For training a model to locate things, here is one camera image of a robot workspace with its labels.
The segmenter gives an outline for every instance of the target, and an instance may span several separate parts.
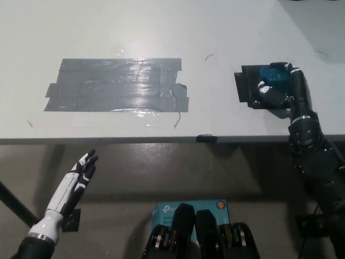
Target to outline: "white table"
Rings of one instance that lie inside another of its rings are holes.
[[[233,76],[277,61],[302,68],[324,133],[341,140],[344,11],[324,0],[1,1],[0,143],[283,140],[289,120],[239,103]],[[44,112],[63,58],[181,58],[189,112],[176,128],[178,113]]]

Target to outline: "robotic arm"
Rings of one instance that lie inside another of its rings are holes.
[[[277,108],[289,102],[291,124],[288,140],[294,168],[305,191],[316,200],[324,216],[330,240],[338,258],[345,258],[345,175],[344,158],[321,130],[317,113],[309,101],[303,72],[290,63],[273,63],[290,72],[292,96],[287,97],[261,81],[258,85],[263,101]]]
[[[95,150],[86,153],[62,179],[44,218],[34,225],[11,259],[49,259],[59,241],[59,230],[72,214],[93,173],[98,157]]]

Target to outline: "concrete floor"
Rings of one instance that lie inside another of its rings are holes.
[[[79,206],[79,232],[61,234],[53,258],[140,258],[157,202],[219,198],[228,199],[232,222],[250,226],[261,258],[297,258],[294,216],[315,204],[283,144],[0,146],[0,180],[42,216],[63,175],[92,148],[99,161]],[[0,203],[0,258],[14,254],[27,231]],[[305,254],[335,258],[328,239],[307,241]]]

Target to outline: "gray duct tape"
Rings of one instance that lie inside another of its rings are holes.
[[[176,82],[176,78],[177,71],[138,71],[133,73],[118,71],[62,71],[59,73],[57,83],[173,84]]]
[[[80,83],[74,85],[50,84],[46,97],[66,98],[132,98],[132,97],[187,97],[187,88],[181,84],[113,84]]]
[[[109,112],[109,111],[157,111],[187,112],[189,98],[50,98],[45,111],[60,112]]]
[[[187,112],[181,59],[63,59],[45,111]]]
[[[138,58],[138,59],[63,59],[61,71],[181,71],[181,58]]]

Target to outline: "white robotic hand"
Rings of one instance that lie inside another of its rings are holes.
[[[98,157],[94,154],[94,149],[86,153],[64,176],[48,204],[44,218],[30,229],[29,237],[55,245],[58,243],[61,225],[72,214],[96,170]]]
[[[94,154],[94,149],[86,153],[65,175],[50,200],[47,210],[54,210],[64,218],[72,213],[96,170],[95,162],[98,157],[93,156]]]

